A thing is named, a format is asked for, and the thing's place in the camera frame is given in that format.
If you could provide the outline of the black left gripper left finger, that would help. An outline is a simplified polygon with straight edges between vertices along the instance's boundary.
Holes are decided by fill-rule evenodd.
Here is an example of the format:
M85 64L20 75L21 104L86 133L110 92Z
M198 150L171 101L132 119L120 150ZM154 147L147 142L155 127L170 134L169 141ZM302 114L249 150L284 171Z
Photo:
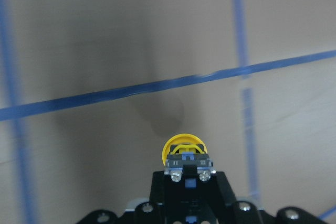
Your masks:
M90 212L79 223L165 223L164 172L154 172L148 200L137 203L133 210L126 210L118 217L114 212L99 209Z

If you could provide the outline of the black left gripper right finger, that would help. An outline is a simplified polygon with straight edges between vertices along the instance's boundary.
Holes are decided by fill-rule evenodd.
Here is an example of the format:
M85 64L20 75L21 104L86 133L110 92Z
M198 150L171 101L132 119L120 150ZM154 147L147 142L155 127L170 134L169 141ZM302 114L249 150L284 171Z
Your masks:
M275 216L258 208L252 201L238 200L224 172L217 172L211 178L216 184L212 210L219 223L325 223L317 216L298 207L285 207Z

